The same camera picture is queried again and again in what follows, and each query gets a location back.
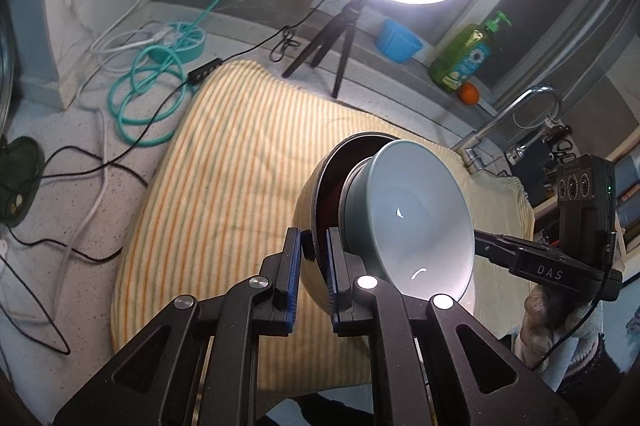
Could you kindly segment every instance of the striped cloth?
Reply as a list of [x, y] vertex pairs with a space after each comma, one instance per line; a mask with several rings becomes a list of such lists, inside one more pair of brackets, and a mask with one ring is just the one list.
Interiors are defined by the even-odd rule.
[[[441, 146], [235, 61], [204, 82], [129, 231], [111, 306], [114, 349], [176, 296], [213, 297], [257, 273], [265, 256], [281, 250], [316, 164], [362, 131], [413, 139], [438, 154], [476, 229], [531, 236], [533, 212], [517, 179], [471, 177]], [[474, 275], [480, 321], [494, 334], [519, 324], [528, 282], [484, 259]], [[335, 336], [301, 284], [292, 336], [260, 340], [258, 416], [285, 396], [369, 380], [364, 340]]]

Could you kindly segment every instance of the orange fruit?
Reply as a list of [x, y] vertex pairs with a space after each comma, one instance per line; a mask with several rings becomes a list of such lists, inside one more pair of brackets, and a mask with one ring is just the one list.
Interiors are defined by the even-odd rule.
[[458, 92], [458, 98], [460, 101], [465, 104], [475, 104], [480, 100], [480, 92], [478, 91], [478, 88], [470, 82], [461, 84], [456, 91]]

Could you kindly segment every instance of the soap bottle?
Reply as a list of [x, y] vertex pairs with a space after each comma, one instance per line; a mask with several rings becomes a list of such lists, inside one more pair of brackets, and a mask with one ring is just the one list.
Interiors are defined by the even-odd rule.
[[429, 75], [433, 82], [443, 90], [453, 92], [476, 73], [491, 54], [495, 44], [494, 33], [498, 31], [500, 21], [512, 26], [507, 16], [497, 11], [495, 19], [487, 21], [484, 27], [472, 23], [460, 30], [431, 63]]

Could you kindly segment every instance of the black tripod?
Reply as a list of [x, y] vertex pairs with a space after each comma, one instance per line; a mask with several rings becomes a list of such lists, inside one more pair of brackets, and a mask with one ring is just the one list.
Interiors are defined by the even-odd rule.
[[322, 45], [310, 63], [311, 68], [318, 66], [322, 58], [326, 56], [329, 50], [331, 50], [331, 47], [334, 46], [334, 43], [346, 30], [338, 71], [335, 73], [334, 91], [331, 94], [334, 99], [337, 98], [338, 90], [342, 83], [342, 76], [344, 75], [344, 69], [347, 66], [347, 60], [351, 52], [351, 45], [353, 44], [353, 37], [356, 31], [356, 22], [360, 17], [365, 1], [366, 0], [351, 0], [347, 3], [340, 11], [340, 14], [331, 18], [331, 21], [329, 21], [324, 28], [318, 32], [317, 36], [300, 52], [300, 55], [289, 65], [289, 68], [284, 71], [282, 76], [284, 78], [289, 77], [306, 61], [307, 57], [313, 54], [318, 46]]

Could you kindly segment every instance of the chrome faucet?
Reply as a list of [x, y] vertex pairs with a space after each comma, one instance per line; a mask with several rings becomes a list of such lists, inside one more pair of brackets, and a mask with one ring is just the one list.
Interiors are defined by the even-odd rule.
[[519, 162], [519, 160], [523, 157], [524, 152], [527, 150], [527, 148], [529, 148], [530, 145], [532, 145], [543, 135], [545, 135], [550, 128], [558, 124], [556, 123], [556, 117], [560, 112], [560, 106], [562, 104], [562, 96], [559, 94], [558, 90], [556, 90], [556, 88], [554, 88], [553, 86], [544, 83], [531, 86], [482, 128], [480, 128], [478, 131], [472, 131], [471, 133], [469, 133], [469, 135], [458, 142], [458, 144], [452, 147], [452, 150], [462, 157], [462, 161], [465, 163], [466, 169], [470, 174], [474, 174], [486, 167], [486, 165], [482, 161], [482, 158], [476, 152], [476, 146], [480, 144], [483, 138], [491, 133], [491, 131], [498, 125], [498, 123], [513, 114], [518, 106], [525, 102], [529, 97], [532, 97], [533, 95], [539, 93], [552, 94], [554, 96], [554, 107], [551, 110], [551, 113], [549, 113], [545, 117], [545, 119], [537, 126], [539, 130], [532, 136], [532, 138], [530, 138], [524, 144], [514, 146], [506, 151], [505, 155], [510, 164], [517, 164], [517, 162]]

